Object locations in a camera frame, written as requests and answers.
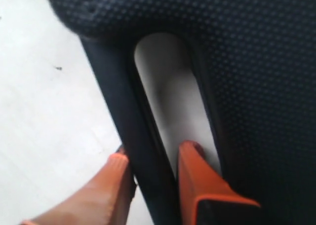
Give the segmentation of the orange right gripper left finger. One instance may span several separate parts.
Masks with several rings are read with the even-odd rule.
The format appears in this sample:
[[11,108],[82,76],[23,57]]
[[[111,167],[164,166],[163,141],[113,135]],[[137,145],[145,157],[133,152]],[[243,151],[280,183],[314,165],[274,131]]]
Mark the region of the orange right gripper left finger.
[[100,171],[69,198],[23,225],[124,225],[136,183],[125,149],[111,154]]

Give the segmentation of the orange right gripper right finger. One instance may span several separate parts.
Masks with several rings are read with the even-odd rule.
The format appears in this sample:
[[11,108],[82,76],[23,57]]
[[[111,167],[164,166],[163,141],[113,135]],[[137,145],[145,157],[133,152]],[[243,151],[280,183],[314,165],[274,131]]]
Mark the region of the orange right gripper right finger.
[[184,225],[255,225],[260,221],[260,204],[235,192],[194,141],[179,146],[178,185]]

